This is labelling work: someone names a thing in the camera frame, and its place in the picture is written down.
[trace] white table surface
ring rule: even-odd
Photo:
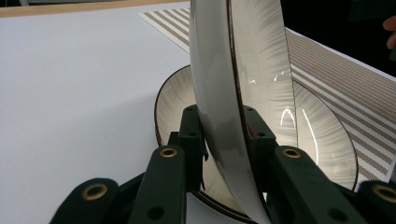
[[[80,183],[119,184],[157,147],[158,89],[189,55],[136,14],[0,19],[0,223],[48,223]],[[238,223],[188,197],[187,223]]]

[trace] person's hand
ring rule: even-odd
[[[384,29],[393,31],[387,41],[388,49],[393,49],[396,46],[396,16],[387,18],[383,23]]]

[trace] striped placemat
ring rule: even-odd
[[[189,51],[187,8],[139,16]],[[389,181],[396,156],[396,78],[287,31],[293,79],[318,96],[341,120],[356,148],[358,182]]]

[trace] brass screw insert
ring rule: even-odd
[[[102,198],[107,193],[107,186],[104,184],[91,184],[82,191],[82,198],[86,201],[93,201]]]
[[[161,151],[161,156],[165,158],[172,158],[177,155],[177,151],[173,148],[164,148]]]
[[[295,149],[286,148],[286,149],[283,149],[282,152],[283,152],[283,155],[290,157],[290,158],[297,159],[297,158],[301,157],[301,153]]]
[[[373,192],[376,196],[380,197],[381,199],[388,201],[390,203],[396,203],[396,190],[382,186],[382,185],[374,185]]]

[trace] ceramic bowl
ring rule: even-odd
[[[190,54],[198,113],[219,172],[242,210],[270,223],[248,156],[243,105],[260,113],[280,145],[297,146],[279,0],[192,0]]]
[[[357,157],[344,126],[311,91],[296,82],[293,86],[299,147],[331,181],[354,189],[358,174]],[[194,104],[191,69],[187,66],[170,76],[158,93],[155,130],[160,146],[167,144],[170,132],[178,131],[183,109]],[[251,222],[227,187],[213,155],[204,163],[204,181],[205,190],[196,194],[200,200],[229,217]]]

